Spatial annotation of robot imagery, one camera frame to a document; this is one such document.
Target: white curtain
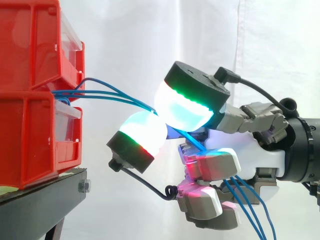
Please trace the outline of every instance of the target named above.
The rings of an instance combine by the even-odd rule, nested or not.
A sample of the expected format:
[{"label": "white curtain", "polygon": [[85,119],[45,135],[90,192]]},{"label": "white curtain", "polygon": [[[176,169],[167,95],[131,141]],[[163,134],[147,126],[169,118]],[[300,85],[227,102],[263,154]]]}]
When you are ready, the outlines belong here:
[{"label": "white curtain", "polygon": [[[319,51],[320,48],[316,40],[312,41],[307,36],[295,41],[294,34],[294,29],[298,29],[314,37],[312,31],[306,31],[303,25],[308,23],[307,20],[311,21],[314,14],[304,7],[304,11],[309,11],[306,20],[301,12],[297,14],[301,11],[300,5],[292,1],[263,2],[60,0],[63,12],[85,43],[87,77],[101,79],[153,105],[158,85],[174,61],[185,62],[208,74],[214,74],[219,66],[224,66],[256,81],[278,99],[296,98],[299,106],[303,106],[301,115],[320,118],[320,114],[314,112],[314,103],[319,96],[307,91],[312,88],[315,94],[319,90],[314,71],[319,54],[312,52],[308,55],[305,52],[312,48]],[[287,19],[286,14],[295,21]],[[281,28],[277,23],[282,21],[285,23]],[[291,31],[284,24],[290,25]],[[279,48],[274,48],[275,40],[282,41],[287,47],[279,45]],[[279,68],[279,63],[286,64]],[[309,68],[298,74],[299,65],[302,69],[305,66]],[[300,86],[306,92],[299,92]],[[86,88],[104,90],[90,82]],[[258,93],[238,86],[234,96],[236,105],[265,101]],[[186,221],[177,202],[162,200],[125,173],[115,173],[108,167],[112,153],[106,143],[131,114],[139,111],[138,108],[93,99],[81,99],[73,105],[83,109],[81,166],[88,168],[92,188],[85,201],[65,218],[62,240],[257,239],[241,210],[242,225],[237,229],[215,231],[196,228]],[[143,174],[144,179],[161,191],[166,185],[177,185],[184,178],[184,166],[177,151],[181,142],[166,141],[161,153]],[[314,198],[309,197],[299,184],[279,185],[278,195],[267,203],[278,239],[317,239],[315,226],[320,215]],[[262,208],[258,206],[255,209],[271,239],[271,230]]]}]

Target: blue cable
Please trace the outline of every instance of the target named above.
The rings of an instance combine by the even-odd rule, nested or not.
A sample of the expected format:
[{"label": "blue cable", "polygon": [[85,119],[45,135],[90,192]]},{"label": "blue cable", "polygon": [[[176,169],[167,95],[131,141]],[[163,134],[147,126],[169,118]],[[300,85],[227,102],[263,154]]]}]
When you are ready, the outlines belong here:
[{"label": "blue cable", "polygon": [[246,204],[249,206],[249,208],[250,208],[250,210],[251,210],[251,213],[252,213],[252,215],[253,215],[253,217],[254,217],[254,219],[255,219],[255,221],[256,221],[259,229],[260,229],[260,232],[261,232],[261,234],[262,234],[262,236],[263,236],[263,239],[264,239],[264,240],[267,240],[266,235],[265,235],[265,232],[264,232],[264,230],[263,230],[263,228],[262,228],[262,226],[261,226],[261,223],[260,223],[260,221],[259,221],[259,219],[258,219],[258,217],[257,217],[257,214],[256,214],[255,210],[253,209],[253,207],[252,207],[249,199],[247,198],[247,195],[246,195],[245,192],[241,189],[240,185],[237,183],[237,181],[236,181],[233,177],[230,177],[230,179],[231,179],[231,181],[233,182],[233,184],[238,188],[238,190],[239,190],[240,193],[242,194],[244,200],[246,201]]},{"label": "blue cable", "polygon": [[80,84],[79,84],[74,90],[78,90],[86,81],[92,81],[92,82],[96,82],[96,83],[99,83],[99,84],[101,84],[101,85],[104,85],[104,86],[106,86],[107,88],[110,88],[110,89],[112,89],[113,91],[117,92],[118,94],[122,95],[123,97],[125,97],[125,98],[127,98],[127,99],[129,99],[129,100],[131,100],[131,101],[133,101],[133,102],[135,102],[135,103],[137,103],[137,104],[140,105],[140,106],[143,106],[144,109],[149,108],[149,109],[151,109],[152,111],[155,112],[155,110],[154,110],[151,106],[145,104],[144,102],[142,102],[142,101],[140,101],[140,100],[138,100],[138,99],[136,99],[136,98],[134,98],[134,97],[129,96],[128,94],[126,94],[126,93],[124,93],[123,91],[117,89],[116,87],[110,85],[109,83],[106,83],[106,82],[104,82],[104,81],[101,81],[101,80],[96,79],[96,78],[93,78],[93,77],[86,77],[86,78],[84,78],[84,79],[80,82]]},{"label": "blue cable", "polygon": [[[74,98],[75,95],[63,94],[63,95],[55,95],[55,97],[56,97],[57,99],[60,99],[60,98]],[[133,106],[136,106],[136,107],[140,107],[140,108],[143,108],[143,109],[149,111],[149,109],[144,108],[143,106],[137,104],[136,102],[128,101],[128,100],[121,99],[121,98],[116,98],[116,97],[109,97],[109,96],[88,96],[88,95],[77,95],[76,97],[77,97],[77,98],[80,98],[80,99],[104,99],[104,100],[112,100],[112,101],[116,101],[116,102],[121,102],[121,103],[125,103],[125,104],[130,104],[130,105],[133,105]]]},{"label": "blue cable", "polygon": [[117,92],[99,91],[99,90],[56,90],[56,91],[52,91],[51,93],[52,94],[105,94],[105,95],[117,96],[120,98],[126,98]]},{"label": "blue cable", "polygon": [[195,138],[193,138],[189,133],[187,133],[186,131],[182,131],[176,128],[173,128],[178,134],[180,134],[181,136],[185,137],[185,139],[187,139],[192,145],[194,145],[197,149],[199,149],[199,151],[203,152],[206,150],[206,148],[200,143],[198,142]]},{"label": "blue cable", "polygon": [[226,185],[226,187],[229,189],[229,191],[232,193],[232,195],[234,196],[234,198],[237,200],[238,204],[240,205],[240,207],[242,208],[242,210],[244,211],[246,217],[249,219],[251,225],[253,226],[254,230],[256,231],[256,233],[258,234],[260,240],[264,240],[264,238],[262,237],[261,233],[259,232],[257,226],[255,225],[254,221],[252,220],[251,216],[249,215],[248,211],[246,210],[244,204],[242,203],[242,201],[240,200],[240,198],[238,197],[238,195],[235,193],[235,191],[232,189],[232,187],[230,186],[230,184],[228,183],[227,180],[223,180],[224,184]]},{"label": "blue cable", "polygon": [[277,240],[276,230],[275,230],[275,227],[271,221],[271,218],[270,218],[270,215],[269,215],[269,212],[268,212],[268,209],[267,209],[265,202],[262,200],[262,198],[259,196],[259,194],[256,193],[256,191],[252,187],[250,187],[244,180],[242,180],[238,175],[235,175],[235,177],[236,177],[236,179],[239,180],[240,183],[242,183],[247,189],[249,189],[259,199],[260,203],[262,204],[262,206],[264,208],[266,218],[268,219],[268,222],[269,222],[270,227],[272,229],[273,239]]},{"label": "blue cable", "polygon": [[60,101],[60,102],[62,102],[62,103],[68,104],[69,106],[71,105],[71,102],[70,102],[69,98],[60,97],[60,98],[58,98],[57,100]]}]

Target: red storage bin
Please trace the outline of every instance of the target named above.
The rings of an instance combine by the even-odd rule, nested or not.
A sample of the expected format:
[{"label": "red storage bin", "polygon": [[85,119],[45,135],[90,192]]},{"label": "red storage bin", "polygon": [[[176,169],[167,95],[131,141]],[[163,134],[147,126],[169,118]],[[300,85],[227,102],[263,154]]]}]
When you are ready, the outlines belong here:
[{"label": "red storage bin", "polygon": [[81,164],[82,111],[50,92],[0,92],[0,186],[23,189]]},{"label": "red storage bin", "polygon": [[84,78],[85,46],[58,0],[1,0],[0,23],[0,90],[72,90]]},{"label": "red storage bin", "polygon": [[75,89],[84,52],[58,0],[0,0],[0,186],[23,189],[81,164],[82,111],[50,91]]}]

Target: robotic hand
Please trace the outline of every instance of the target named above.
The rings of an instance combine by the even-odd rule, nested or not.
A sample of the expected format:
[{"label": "robotic hand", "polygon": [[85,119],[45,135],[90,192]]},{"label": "robotic hand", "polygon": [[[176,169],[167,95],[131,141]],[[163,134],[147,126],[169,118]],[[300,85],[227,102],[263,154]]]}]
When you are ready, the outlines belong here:
[{"label": "robotic hand", "polygon": [[[240,108],[226,104],[230,96],[224,87],[227,82],[245,84],[271,103],[253,102]],[[155,109],[166,124],[174,127],[167,126],[166,139],[185,137],[187,141],[178,147],[185,179],[177,188],[168,186],[162,198],[176,199],[187,221],[199,228],[236,228],[239,217],[235,203],[244,202],[245,197],[237,198],[234,192],[244,192],[246,201],[259,204],[261,198],[268,200],[277,193],[277,180],[302,183],[320,206],[320,119],[299,117],[293,99],[277,102],[263,89],[222,67],[208,76],[176,62],[165,83],[166,95],[157,93],[156,101],[162,105],[156,102]],[[168,86],[189,102],[184,105],[181,96],[175,97],[177,102],[170,102],[173,93]],[[195,102],[201,108],[190,109]],[[143,173],[152,156],[117,135],[119,132],[107,144],[113,152],[109,166],[117,172],[136,168]],[[195,147],[195,139],[203,150]],[[134,173],[130,175],[151,188]],[[211,185],[220,180],[224,180],[220,186]]]}]

